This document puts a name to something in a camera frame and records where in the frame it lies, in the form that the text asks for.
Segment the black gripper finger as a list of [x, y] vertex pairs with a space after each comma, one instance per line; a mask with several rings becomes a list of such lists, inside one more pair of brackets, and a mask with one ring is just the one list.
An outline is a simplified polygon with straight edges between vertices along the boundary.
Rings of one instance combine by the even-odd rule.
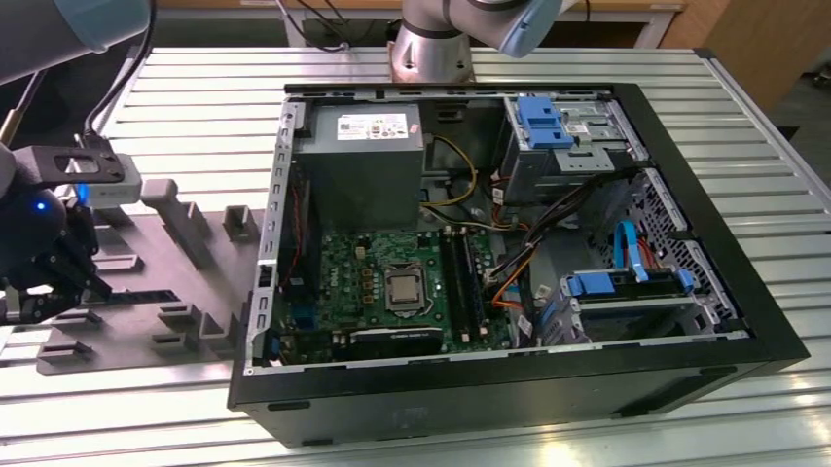
[[58, 287], [46, 294], [30, 294], [5, 286], [2, 297], [2, 325], [18, 326], [42, 323], [81, 304], [83, 289]]
[[65, 203], [66, 225], [47, 253], [46, 270], [51, 274], [53, 294], [81, 303], [105, 303], [113, 287], [99, 277], [93, 257], [99, 252], [99, 241], [91, 210], [82, 203]]

